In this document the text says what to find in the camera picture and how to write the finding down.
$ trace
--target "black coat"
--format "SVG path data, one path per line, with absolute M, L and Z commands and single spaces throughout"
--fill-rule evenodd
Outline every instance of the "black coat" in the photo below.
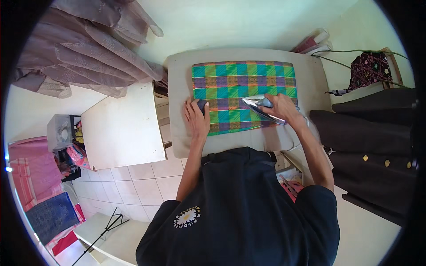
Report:
M 413 89 L 388 89 L 334 104 L 336 113 L 313 110 L 321 142 L 333 163 L 343 199 L 400 226 L 411 204 L 416 177 L 411 160 Z

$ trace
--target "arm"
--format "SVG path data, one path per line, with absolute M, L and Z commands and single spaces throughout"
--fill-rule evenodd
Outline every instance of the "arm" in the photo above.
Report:
M 205 115 L 203 116 L 203 113 L 197 106 L 198 101 L 199 99 L 191 102 L 188 99 L 184 104 L 184 116 L 191 130 L 192 140 L 188 160 L 176 195 L 176 200 L 179 201 L 183 201 L 198 183 L 201 154 L 210 130 L 209 103 L 206 103 L 204 106 Z
M 280 93 L 277 96 L 265 94 L 265 97 L 273 103 L 273 108 L 261 107 L 261 110 L 288 122 L 302 144 L 315 185 L 321 185 L 333 192 L 333 172 L 320 144 L 306 125 L 304 117 L 296 110 L 288 96 Z

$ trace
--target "green plaid cloth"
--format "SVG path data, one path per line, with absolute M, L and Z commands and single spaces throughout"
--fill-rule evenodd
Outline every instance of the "green plaid cloth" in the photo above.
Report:
M 210 105 L 211 135 L 277 126 L 251 111 L 242 98 L 269 93 L 289 96 L 297 106 L 296 78 L 290 63 L 227 61 L 192 66 L 194 98 Z

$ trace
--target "daisy logo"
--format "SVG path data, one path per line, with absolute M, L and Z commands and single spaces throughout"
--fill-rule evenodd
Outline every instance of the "daisy logo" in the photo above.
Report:
M 189 208 L 176 215 L 173 220 L 173 226 L 175 228 L 193 226 L 201 216 L 201 209 L 198 206 Z

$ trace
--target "hand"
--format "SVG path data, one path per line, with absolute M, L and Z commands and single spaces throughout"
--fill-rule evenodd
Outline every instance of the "hand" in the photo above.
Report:
M 305 119 L 296 110 L 296 106 L 291 101 L 290 97 L 282 93 L 279 93 L 277 96 L 266 93 L 265 98 L 268 98 L 268 100 L 271 101 L 273 108 L 259 106 L 262 112 L 284 119 L 294 129 L 295 127 L 300 127 L 301 125 L 306 124 Z
M 203 116 L 203 113 L 197 105 L 198 101 L 200 101 L 200 99 L 191 102 L 191 98 L 185 101 L 184 115 L 191 129 L 192 140 L 205 142 L 207 134 L 210 131 L 210 106 L 209 103 L 204 105 Z

